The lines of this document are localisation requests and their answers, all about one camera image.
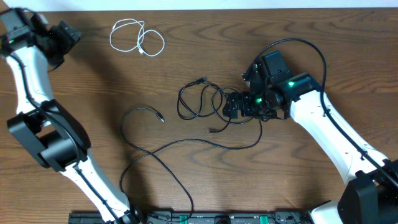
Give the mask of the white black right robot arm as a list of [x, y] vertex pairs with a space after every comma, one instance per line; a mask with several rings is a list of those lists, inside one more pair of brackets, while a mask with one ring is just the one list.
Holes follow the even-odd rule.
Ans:
[[223, 115], [276, 119], [277, 110], [316, 140], [345, 185], [338, 201], [309, 211], [312, 223], [397, 223], [397, 162], [370, 146], [337, 112], [307, 73], [258, 74], [245, 78], [250, 90], [226, 97]]

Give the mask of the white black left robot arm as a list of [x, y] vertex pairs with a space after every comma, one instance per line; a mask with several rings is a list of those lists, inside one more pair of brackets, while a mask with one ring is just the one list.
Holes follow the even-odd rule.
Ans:
[[1, 15], [1, 56], [17, 89], [16, 116], [7, 127], [44, 168], [74, 182], [99, 210], [105, 223], [140, 223], [125, 193], [98, 167], [83, 126], [54, 98], [49, 67], [57, 68], [80, 40], [65, 22], [49, 27], [41, 14], [27, 18], [20, 8]]

